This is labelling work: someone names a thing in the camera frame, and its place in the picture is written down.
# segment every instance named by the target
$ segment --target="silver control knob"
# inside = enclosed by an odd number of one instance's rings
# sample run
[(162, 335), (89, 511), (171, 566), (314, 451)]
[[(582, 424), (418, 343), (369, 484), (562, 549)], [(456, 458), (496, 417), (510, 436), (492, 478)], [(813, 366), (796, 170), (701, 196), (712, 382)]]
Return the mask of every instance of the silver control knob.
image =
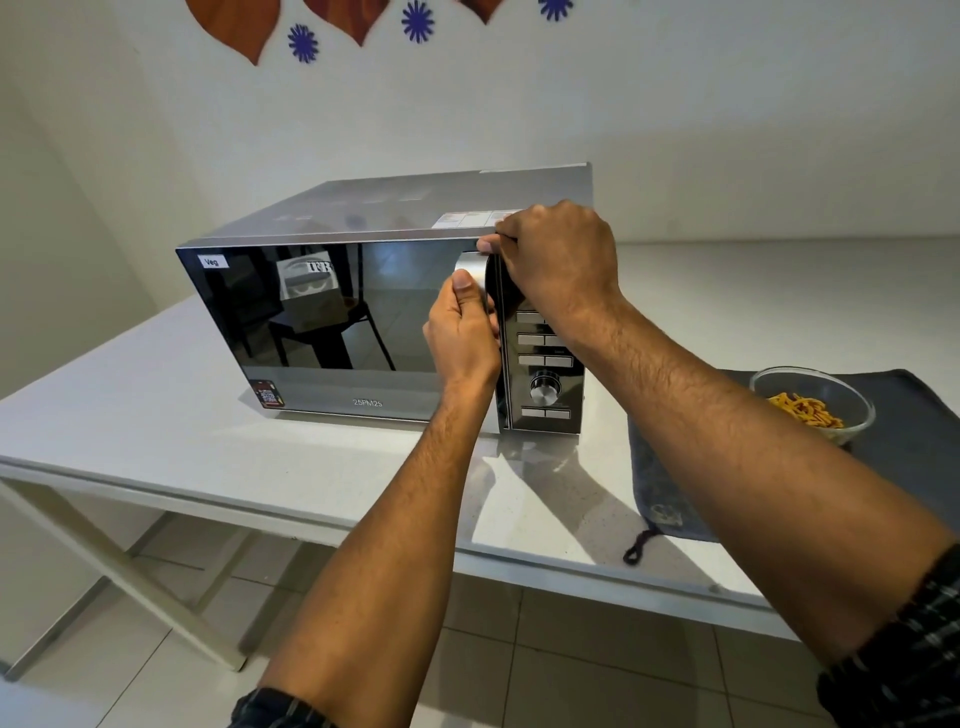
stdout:
[(538, 374), (530, 382), (530, 399), (540, 407), (549, 407), (560, 398), (560, 380), (549, 373)]

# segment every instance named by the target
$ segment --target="microwave door handle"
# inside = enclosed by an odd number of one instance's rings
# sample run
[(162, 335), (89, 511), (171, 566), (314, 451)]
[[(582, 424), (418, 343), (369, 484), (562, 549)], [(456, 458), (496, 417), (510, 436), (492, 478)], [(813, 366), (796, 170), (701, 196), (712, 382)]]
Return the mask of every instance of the microwave door handle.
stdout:
[(453, 270), (463, 268), (470, 274), (470, 277), (477, 283), (480, 289), (480, 300), (483, 302), (484, 310), (488, 313), (487, 306), (487, 264), (490, 262), (490, 256), (486, 253), (477, 253), (476, 251), (467, 251), (457, 258), (457, 264)]

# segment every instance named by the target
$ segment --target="microwave oven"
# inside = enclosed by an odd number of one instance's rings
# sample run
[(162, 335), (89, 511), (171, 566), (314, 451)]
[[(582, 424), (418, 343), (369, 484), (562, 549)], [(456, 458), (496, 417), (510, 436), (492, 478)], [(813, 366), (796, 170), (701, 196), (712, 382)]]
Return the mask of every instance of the microwave oven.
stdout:
[(578, 433), (583, 364), (475, 245), (515, 210), (592, 198), (587, 163), (325, 182), (177, 255), (263, 407), (403, 421), (440, 401), (421, 328), (466, 267), (501, 331), (485, 430)]

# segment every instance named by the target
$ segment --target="blue paper flower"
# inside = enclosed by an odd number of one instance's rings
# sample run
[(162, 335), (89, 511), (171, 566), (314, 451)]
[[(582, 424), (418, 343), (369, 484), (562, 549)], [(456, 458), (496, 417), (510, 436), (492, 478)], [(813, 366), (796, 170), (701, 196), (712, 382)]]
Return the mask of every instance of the blue paper flower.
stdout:
[(407, 3), (400, 22), (403, 24), (403, 32), (417, 43), (423, 43), (433, 35), (433, 11), (420, 0)]
[(317, 51), (320, 44), (317, 43), (317, 37), (313, 31), (305, 25), (299, 23), (290, 29), (290, 47), (293, 49), (294, 56), (301, 63), (312, 63), (317, 59)]
[(562, 15), (566, 17), (570, 8), (573, 7), (573, 0), (537, 0), (540, 3), (540, 14), (546, 15), (547, 20), (556, 20), (560, 22)]

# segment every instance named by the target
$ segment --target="glass bowl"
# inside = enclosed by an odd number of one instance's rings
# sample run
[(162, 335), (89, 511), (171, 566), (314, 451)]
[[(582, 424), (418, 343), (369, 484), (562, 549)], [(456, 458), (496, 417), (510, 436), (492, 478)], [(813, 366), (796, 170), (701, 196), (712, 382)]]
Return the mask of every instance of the glass bowl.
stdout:
[(750, 389), (765, 400), (780, 392), (822, 401), (843, 427), (816, 427), (835, 445), (846, 445), (874, 423), (874, 404), (835, 376), (802, 367), (771, 367), (750, 377)]

